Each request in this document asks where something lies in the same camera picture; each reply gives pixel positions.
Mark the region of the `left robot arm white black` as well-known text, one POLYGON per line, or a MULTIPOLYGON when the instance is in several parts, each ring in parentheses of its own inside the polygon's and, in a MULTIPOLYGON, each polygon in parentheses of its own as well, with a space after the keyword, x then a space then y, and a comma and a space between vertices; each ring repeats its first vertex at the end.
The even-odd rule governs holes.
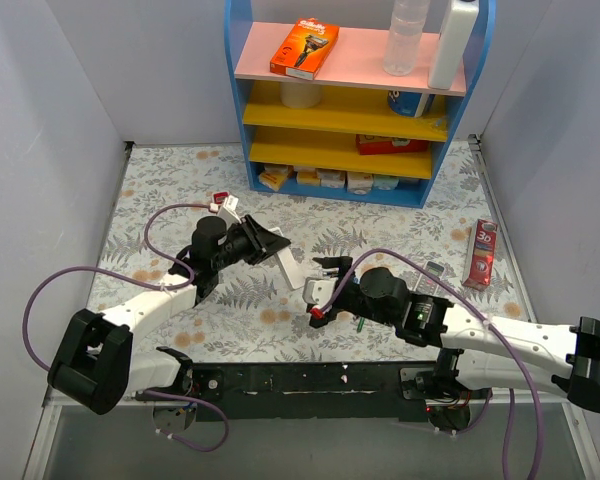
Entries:
POLYGON ((203 217, 190 245, 177 254, 156 289, 100 313, 82 309, 73 315, 51 363, 48 384, 99 415, 135 392, 157 390, 173 400, 185 398, 196 386, 192 360, 169 347, 141 354, 138 344, 208 297, 223 269, 239 262, 258 265, 290 244, 251 216, 233 224, 203 217))

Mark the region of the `white remote control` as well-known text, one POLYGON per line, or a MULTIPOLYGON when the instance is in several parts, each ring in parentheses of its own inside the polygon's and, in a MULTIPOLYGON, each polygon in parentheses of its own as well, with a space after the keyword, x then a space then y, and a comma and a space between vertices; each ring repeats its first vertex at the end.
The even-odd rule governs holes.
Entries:
POLYGON ((287 284, 287 287, 294 291, 304 286, 306 277, 300 264, 295 260, 289 246, 283 248, 274 255, 276 263, 287 284))

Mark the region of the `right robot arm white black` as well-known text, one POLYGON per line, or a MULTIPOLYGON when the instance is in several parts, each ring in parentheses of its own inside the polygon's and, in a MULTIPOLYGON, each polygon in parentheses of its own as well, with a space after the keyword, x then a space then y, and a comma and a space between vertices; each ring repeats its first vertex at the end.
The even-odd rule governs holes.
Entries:
POLYGON ((436 347, 436 366, 413 384, 429 398, 489 388, 527 389, 566 398, 600 414, 600 321, 549 325, 491 317, 439 296, 413 292, 386 267, 357 277, 350 257, 323 257, 322 277, 305 282, 310 324, 322 328, 341 312, 393 328, 397 338, 436 347))

